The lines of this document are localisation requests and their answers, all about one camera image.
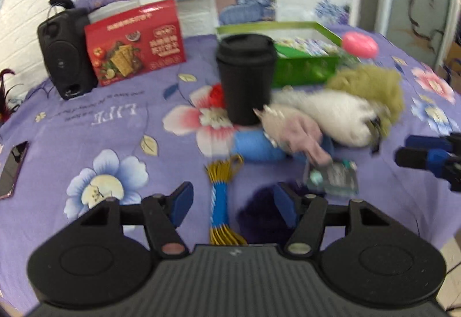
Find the dark packaged item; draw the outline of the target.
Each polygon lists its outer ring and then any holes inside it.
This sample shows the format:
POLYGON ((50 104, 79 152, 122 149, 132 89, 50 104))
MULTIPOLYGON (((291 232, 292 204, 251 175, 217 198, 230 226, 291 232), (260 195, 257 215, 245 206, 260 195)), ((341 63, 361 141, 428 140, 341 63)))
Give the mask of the dark packaged item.
POLYGON ((357 164, 347 159, 335 159, 326 166, 306 166, 303 183, 309 190, 325 195, 351 198, 359 193, 357 164))

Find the pink knitted cloth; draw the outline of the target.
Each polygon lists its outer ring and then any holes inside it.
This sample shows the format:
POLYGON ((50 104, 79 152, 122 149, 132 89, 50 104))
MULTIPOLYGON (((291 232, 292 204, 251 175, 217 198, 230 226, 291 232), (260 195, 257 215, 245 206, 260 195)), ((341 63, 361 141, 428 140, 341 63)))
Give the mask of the pink knitted cloth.
POLYGON ((273 147, 291 155, 303 153, 317 166, 332 163, 331 155, 321 147, 324 136, 319 125, 305 112, 280 104, 264 105, 253 112, 273 147))

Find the blue yarn bundle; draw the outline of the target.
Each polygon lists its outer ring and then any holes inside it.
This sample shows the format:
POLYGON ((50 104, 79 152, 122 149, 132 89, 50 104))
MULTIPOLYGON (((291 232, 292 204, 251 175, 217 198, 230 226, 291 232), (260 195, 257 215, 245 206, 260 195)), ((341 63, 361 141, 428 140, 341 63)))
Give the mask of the blue yarn bundle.
POLYGON ((278 163, 293 158, 300 163, 317 165, 303 152, 292 154, 274 147, 263 130, 236 132, 230 154, 240 155, 246 163, 278 163))

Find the olive mesh bath pouf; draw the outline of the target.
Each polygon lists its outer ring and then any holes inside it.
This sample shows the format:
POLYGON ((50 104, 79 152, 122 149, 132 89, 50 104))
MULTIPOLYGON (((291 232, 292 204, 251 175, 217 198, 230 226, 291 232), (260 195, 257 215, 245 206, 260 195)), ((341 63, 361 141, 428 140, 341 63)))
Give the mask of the olive mesh bath pouf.
POLYGON ((387 137, 405 109, 401 82, 401 74, 394 69, 359 64, 354 68, 340 69, 324 88, 344 91, 378 104, 384 110, 379 115, 381 133, 387 137))

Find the white fluffy towel roll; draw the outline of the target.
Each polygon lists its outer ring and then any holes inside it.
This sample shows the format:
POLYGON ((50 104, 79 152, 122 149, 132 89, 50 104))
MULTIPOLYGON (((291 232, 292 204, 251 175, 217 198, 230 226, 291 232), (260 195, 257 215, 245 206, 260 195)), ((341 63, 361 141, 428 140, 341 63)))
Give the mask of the white fluffy towel roll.
POLYGON ((324 134, 343 146, 378 148, 383 138, 384 106, 344 91, 275 91, 271 102, 304 112, 324 134))

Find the floral fabric pouch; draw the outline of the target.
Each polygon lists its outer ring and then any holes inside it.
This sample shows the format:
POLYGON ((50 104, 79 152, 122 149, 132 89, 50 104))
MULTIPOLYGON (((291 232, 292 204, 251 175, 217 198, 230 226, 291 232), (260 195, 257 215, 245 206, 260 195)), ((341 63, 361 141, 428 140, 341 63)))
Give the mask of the floral fabric pouch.
POLYGON ((283 37, 276 39, 275 44, 296 48, 308 54, 309 57, 332 56, 340 52, 340 48, 337 45, 312 38, 283 37))

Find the dark purple scrunchie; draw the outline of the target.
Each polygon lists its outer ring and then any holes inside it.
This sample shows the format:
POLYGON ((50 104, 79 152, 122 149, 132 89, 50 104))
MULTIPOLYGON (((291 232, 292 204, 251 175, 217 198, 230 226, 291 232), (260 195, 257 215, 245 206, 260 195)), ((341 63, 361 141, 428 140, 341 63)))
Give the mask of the dark purple scrunchie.
POLYGON ((274 202, 274 187, 273 184, 257 190, 237 213, 240 235, 248 244, 277 244, 282 247, 293 234, 274 202))

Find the green felt pouch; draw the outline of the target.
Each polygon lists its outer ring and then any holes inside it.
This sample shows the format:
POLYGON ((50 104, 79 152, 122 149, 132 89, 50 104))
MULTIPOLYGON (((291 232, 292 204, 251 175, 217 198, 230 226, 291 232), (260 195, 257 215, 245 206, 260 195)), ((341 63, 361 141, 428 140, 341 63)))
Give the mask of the green felt pouch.
POLYGON ((280 45, 280 44, 275 44, 274 45, 277 53, 281 58, 285 59, 301 59, 301 58, 307 58, 309 57, 308 54, 306 54, 303 51, 297 50, 296 48, 292 48, 286 45, 280 45))

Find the brown paper shopping bag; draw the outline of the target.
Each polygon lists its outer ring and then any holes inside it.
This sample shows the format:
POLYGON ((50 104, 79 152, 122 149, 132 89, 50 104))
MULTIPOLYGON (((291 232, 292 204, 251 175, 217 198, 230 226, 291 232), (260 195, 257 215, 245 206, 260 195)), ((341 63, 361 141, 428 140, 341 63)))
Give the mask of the brown paper shopping bag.
POLYGON ((437 74, 448 84, 455 83, 460 78, 460 45, 451 43, 445 60, 437 68, 437 74))

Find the purple floral tablecloth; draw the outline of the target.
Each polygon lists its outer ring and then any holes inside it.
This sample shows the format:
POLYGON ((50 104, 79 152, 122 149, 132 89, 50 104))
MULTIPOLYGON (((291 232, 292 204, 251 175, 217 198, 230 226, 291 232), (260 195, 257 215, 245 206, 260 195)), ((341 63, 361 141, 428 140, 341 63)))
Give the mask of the purple floral tablecloth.
MULTIPOLYGON (((460 97, 420 86, 429 69, 375 36, 377 64, 403 77, 405 111, 381 144, 339 148, 358 166, 359 194, 441 248, 460 229, 460 195, 429 173, 402 169, 393 154, 411 134, 437 136, 460 128, 460 97)), ((188 180, 194 203, 180 235, 189 247, 209 240, 211 188, 205 166, 227 156, 233 132, 211 108, 217 82, 213 35, 184 42, 185 63, 147 73, 64 101, 45 81, 1 128, 1 158, 27 142, 14 195, 1 202, 1 299, 21 312, 36 305, 27 280, 31 253, 83 214, 91 185, 116 187, 132 204, 169 194, 188 180)))

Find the glass jar pink lid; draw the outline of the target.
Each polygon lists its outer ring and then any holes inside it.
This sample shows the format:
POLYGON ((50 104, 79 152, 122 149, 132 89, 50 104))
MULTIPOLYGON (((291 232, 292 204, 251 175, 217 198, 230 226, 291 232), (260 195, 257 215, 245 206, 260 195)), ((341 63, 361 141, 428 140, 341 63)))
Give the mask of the glass jar pink lid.
POLYGON ((373 63, 379 53, 375 40, 357 31, 348 31, 341 38, 341 47, 363 63, 373 63))

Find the green cardboard box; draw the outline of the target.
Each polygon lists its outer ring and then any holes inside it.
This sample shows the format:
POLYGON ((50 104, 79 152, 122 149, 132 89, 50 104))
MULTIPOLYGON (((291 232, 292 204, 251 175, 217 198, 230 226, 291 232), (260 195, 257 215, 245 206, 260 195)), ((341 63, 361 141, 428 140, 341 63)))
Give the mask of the green cardboard box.
POLYGON ((340 68, 353 67, 359 59, 348 54, 341 47, 341 38, 334 32, 316 22, 258 22, 232 24, 216 28, 218 38, 237 34, 266 35, 275 40, 283 37, 318 39, 337 45, 340 52, 332 56, 285 59, 278 55, 272 86, 306 86, 324 84, 340 68))

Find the black smartphone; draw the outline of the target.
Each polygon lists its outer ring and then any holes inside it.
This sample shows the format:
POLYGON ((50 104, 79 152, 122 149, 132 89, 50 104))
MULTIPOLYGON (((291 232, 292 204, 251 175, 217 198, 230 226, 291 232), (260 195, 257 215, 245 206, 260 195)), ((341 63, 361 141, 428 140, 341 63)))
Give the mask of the black smartphone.
POLYGON ((11 198, 14 195, 16 188, 16 182, 20 175, 20 170, 23 165, 23 161, 26 157, 27 150, 29 148, 29 142, 24 141, 18 145, 15 145, 9 153, 3 170, 1 172, 0 179, 0 195, 1 200, 11 198))

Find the black lidded travel cup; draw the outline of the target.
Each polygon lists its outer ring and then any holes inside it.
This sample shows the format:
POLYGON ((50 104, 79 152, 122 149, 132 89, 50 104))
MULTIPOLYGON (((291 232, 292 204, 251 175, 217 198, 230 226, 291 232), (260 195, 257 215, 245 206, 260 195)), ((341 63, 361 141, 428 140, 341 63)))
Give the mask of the black lidded travel cup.
POLYGON ((277 51, 272 38, 258 34, 230 35, 221 39, 216 62, 231 123, 255 126, 270 102, 277 51))

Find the red cracker box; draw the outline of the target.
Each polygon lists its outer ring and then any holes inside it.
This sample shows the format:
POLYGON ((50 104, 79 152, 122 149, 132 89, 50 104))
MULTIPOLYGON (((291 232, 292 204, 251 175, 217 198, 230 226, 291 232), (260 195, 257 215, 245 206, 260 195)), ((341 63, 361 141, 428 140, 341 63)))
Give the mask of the red cracker box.
POLYGON ((101 86, 186 61, 175 0, 143 5, 84 28, 101 86))

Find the dark red feather decoration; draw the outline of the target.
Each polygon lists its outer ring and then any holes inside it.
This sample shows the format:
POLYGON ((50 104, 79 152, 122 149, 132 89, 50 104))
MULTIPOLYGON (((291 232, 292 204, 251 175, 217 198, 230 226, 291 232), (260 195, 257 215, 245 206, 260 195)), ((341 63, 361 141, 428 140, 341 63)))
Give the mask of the dark red feather decoration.
POLYGON ((10 88, 6 87, 5 84, 5 77, 7 75, 15 75, 16 73, 9 68, 5 68, 1 70, 0 78, 1 78, 1 99, 0 99, 0 123, 3 126, 12 116, 14 112, 18 110, 20 104, 14 104, 13 106, 10 105, 10 92, 15 89, 16 87, 23 86, 23 83, 18 83, 10 88))

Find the black portable speaker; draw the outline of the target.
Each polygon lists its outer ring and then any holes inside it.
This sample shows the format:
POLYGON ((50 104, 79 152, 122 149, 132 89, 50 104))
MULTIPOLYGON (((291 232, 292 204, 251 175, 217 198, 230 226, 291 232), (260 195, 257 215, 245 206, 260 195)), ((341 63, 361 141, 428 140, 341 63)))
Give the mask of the black portable speaker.
POLYGON ((45 68, 59 95, 74 99, 97 87, 98 79, 88 55, 85 27, 88 11, 72 0, 49 0, 50 10, 61 8, 37 27, 45 68))

